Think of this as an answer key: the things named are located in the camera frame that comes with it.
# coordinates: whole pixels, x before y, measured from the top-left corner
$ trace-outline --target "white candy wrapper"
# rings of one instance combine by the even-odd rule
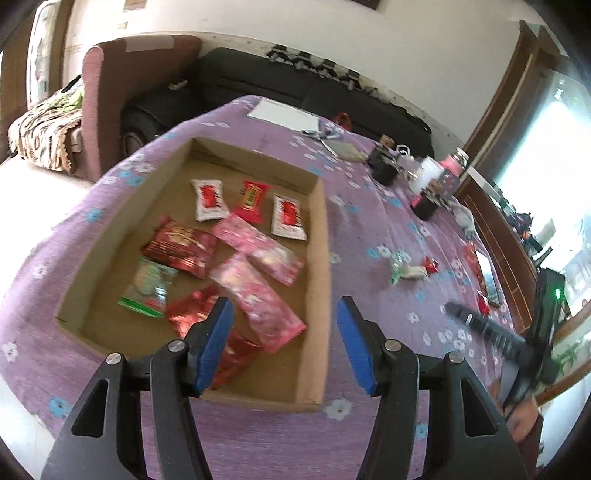
[[[191,183],[197,193],[195,220],[204,222],[230,215],[230,210],[223,201],[221,180],[192,180]]]
[[[308,240],[304,226],[301,224],[300,202],[275,195],[271,233],[295,240]]]

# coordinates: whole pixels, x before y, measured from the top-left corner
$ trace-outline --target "green and clear plastic package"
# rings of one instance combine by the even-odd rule
[[[163,317],[168,288],[177,273],[176,268],[141,258],[134,280],[121,295],[119,305],[149,317]]]

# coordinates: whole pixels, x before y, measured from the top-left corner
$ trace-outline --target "pink snack package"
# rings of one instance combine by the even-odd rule
[[[275,353],[306,329],[243,254],[230,257],[211,273],[211,278],[227,289],[244,310],[267,352]]]
[[[291,285],[304,266],[304,262],[289,248],[261,233],[237,215],[232,214],[220,221],[211,233],[256,260],[265,272],[284,285]]]

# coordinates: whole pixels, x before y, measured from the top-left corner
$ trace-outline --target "person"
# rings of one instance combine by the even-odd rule
[[[495,380],[488,388],[488,391],[501,414],[507,417],[513,409],[513,405],[508,405],[505,411],[503,411],[502,405],[497,400],[499,395],[499,381]],[[513,440],[519,447],[529,478],[535,476],[535,466],[538,462],[538,454],[540,452],[540,437],[542,435],[543,424],[544,419],[540,415],[538,404],[533,395],[531,398],[519,403],[515,407],[511,417],[507,420],[507,427]]]

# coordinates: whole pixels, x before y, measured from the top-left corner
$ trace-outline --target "white paper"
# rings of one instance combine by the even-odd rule
[[[250,118],[266,120],[272,124],[301,132],[304,130],[318,131],[319,118],[299,108],[279,103],[268,98],[263,98],[259,104],[248,114]]]

